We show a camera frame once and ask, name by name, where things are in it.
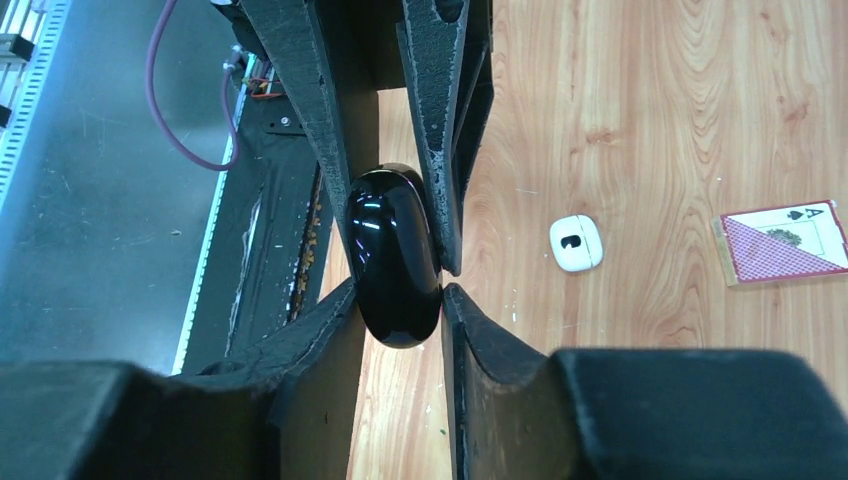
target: playing card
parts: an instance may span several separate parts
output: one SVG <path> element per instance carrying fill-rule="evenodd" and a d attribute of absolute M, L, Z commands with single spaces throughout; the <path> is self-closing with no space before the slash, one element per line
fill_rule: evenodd
<path fill-rule="evenodd" d="M 722 215 L 713 225 L 729 285 L 848 272 L 832 201 Z"/>

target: black glossy object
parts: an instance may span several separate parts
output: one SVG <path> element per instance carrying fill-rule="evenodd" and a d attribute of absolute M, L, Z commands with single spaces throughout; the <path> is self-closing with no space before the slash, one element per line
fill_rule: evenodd
<path fill-rule="evenodd" d="M 395 348 L 420 344 L 439 321 L 441 268 L 421 192 L 414 170 L 388 164 L 353 182 L 345 211 L 359 310 L 371 334 Z"/>

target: white plastic strip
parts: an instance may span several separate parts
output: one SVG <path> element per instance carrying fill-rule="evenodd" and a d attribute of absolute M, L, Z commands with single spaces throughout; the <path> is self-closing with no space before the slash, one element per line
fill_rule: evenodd
<path fill-rule="evenodd" d="M 0 97 L 12 109 L 9 127 L 0 140 L 0 210 L 6 203 L 71 0 L 54 0 L 46 12 L 31 10 L 30 6 L 29 0 L 17 0 L 10 6 L 2 24 L 3 33 L 20 33 L 31 39 L 35 51 L 29 63 L 5 65 L 0 80 Z"/>
<path fill-rule="evenodd" d="M 252 72 L 256 66 L 256 57 L 250 56 L 247 63 L 248 72 Z M 247 98 L 247 85 L 242 85 L 241 93 L 236 100 L 235 108 L 235 123 L 238 126 L 241 121 L 241 112 L 244 108 L 244 101 Z M 224 149 L 224 156 L 221 163 L 229 160 L 233 151 L 232 139 L 227 139 L 227 147 Z M 206 261 L 209 258 L 209 247 L 212 245 L 212 236 L 215 232 L 215 224 L 218 222 L 218 210 L 221 208 L 221 197 L 224 195 L 224 184 L 227 182 L 227 172 L 218 174 L 218 185 L 215 187 L 215 195 L 212 198 L 212 207 L 209 210 L 209 219 L 206 222 L 206 233 L 203 235 L 203 245 L 200 247 L 200 259 L 197 261 L 197 270 L 194 272 L 194 283 L 191 285 L 191 294 L 186 307 L 185 319 L 183 319 L 183 329 L 180 332 L 180 341 L 177 344 L 177 354 L 174 358 L 174 366 L 171 369 L 171 375 L 177 375 L 183 371 L 185 364 L 186 351 L 188 350 L 188 339 L 191 336 L 191 327 L 194 325 L 194 313 L 197 310 L 197 299 L 200 296 L 200 287 L 203 283 L 203 275 L 206 273 Z"/>

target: cable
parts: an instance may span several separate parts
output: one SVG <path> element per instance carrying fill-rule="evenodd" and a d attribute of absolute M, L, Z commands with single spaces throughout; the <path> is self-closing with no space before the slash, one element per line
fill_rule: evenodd
<path fill-rule="evenodd" d="M 165 123 L 165 118 L 162 116 L 162 112 L 159 110 L 159 104 L 156 102 L 156 93 L 153 88 L 153 72 L 156 65 L 156 54 L 159 51 L 159 43 L 162 41 L 162 34 L 165 32 L 165 27 L 168 25 L 168 20 L 171 19 L 171 14 L 173 13 L 176 5 L 177 0 L 166 0 L 165 7 L 162 9 L 162 13 L 159 15 L 159 20 L 156 22 L 156 27 L 153 29 L 153 35 L 150 37 L 150 45 L 147 48 L 147 60 L 145 62 L 144 72 L 144 90 L 147 95 L 147 105 L 150 107 L 150 113 L 153 115 L 153 120 L 156 122 L 156 125 L 159 126 L 162 133 L 165 134 L 165 138 L 168 139 L 177 151 L 203 168 L 216 172 L 224 172 L 233 168 L 236 163 L 238 163 L 239 158 L 238 134 L 236 132 L 233 112 L 230 109 L 230 102 L 227 98 L 227 90 L 230 88 L 231 77 L 233 75 L 233 70 L 235 70 L 235 64 L 241 59 L 242 49 L 238 45 L 233 47 L 230 58 L 226 63 L 224 63 L 224 78 L 221 81 L 221 108 L 226 116 L 227 128 L 229 129 L 230 139 L 232 139 L 233 144 L 230 160 L 223 164 L 212 163 L 200 158 L 194 152 L 186 148 L 182 142 L 180 142 L 180 140 L 174 135 L 174 132 L 172 132 L 168 127 L 168 124 Z"/>

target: wood grain surface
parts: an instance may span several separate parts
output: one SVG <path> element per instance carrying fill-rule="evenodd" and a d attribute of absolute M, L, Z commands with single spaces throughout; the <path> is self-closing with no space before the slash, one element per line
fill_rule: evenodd
<path fill-rule="evenodd" d="M 545 353 L 788 350 L 845 408 L 848 279 L 729 289 L 710 219 L 828 198 L 848 219 L 846 25 L 840 0 L 495 0 L 459 283 Z M 381 94 L 384 162 L 417 164 L 408 108 Z M 606 256 L 574 275 L 547 232 L 577 213 Z M 348 276 L 331 248 L 327 291 Z M 446 430 L 438 336 L 407 351 L 367 339 L 349 477 L 450 478 Z"/>

